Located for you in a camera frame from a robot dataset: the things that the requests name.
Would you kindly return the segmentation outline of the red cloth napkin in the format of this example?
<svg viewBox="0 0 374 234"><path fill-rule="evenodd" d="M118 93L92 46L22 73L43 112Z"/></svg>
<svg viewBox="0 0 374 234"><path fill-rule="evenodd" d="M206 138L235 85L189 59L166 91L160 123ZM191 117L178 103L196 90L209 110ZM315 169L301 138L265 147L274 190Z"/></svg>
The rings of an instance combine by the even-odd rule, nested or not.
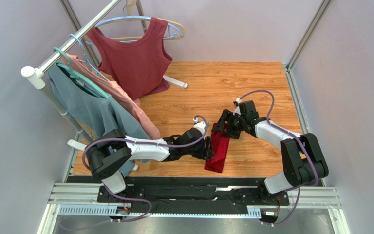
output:
<svg viewBox="0 0 374 234"><path fill-rule="evenodd" d="M223 137L226 133L226 126L224 124L223 130L221 132L212 132L211 133L211 147L214 153L214 157L205 163L205 170L222 173L227 152L229 146L229 138Z"/></svg>

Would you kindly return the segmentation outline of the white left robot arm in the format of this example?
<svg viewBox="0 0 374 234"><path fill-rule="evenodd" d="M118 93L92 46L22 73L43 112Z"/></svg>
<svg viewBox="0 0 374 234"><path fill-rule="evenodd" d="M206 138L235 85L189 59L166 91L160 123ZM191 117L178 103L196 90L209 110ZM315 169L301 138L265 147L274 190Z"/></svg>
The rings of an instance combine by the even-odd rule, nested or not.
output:
<svg viewBox="0 0 374 234"><path fill-rule="evenodd" d="M102 181L113 194L118 194L127 187L119 170L129 161L170 162L188 155L205 161L213 158L208 129L205 120L195 120L193 127L183 134L157 140L133 138L115 129L89 144L82 160L94 179Z"/></svg>

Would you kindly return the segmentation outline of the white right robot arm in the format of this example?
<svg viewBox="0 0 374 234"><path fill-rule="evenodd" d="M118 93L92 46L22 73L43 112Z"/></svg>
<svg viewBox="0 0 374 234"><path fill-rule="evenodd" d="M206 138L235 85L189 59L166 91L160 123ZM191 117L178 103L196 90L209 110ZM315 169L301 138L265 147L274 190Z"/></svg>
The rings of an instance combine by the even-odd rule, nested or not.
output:
<svg viewBox="0 0 374 234"><path fill-rule="evenodd" d="M236 109L224 109L212 132L239 139L241 132L265 140L281 151L283 170L266 178L260 186L264 196L276 195L299 186L317 185L329 174L317 137L312 133L288 131L268 117L260 117L253 101L235 102Z"/></svg>

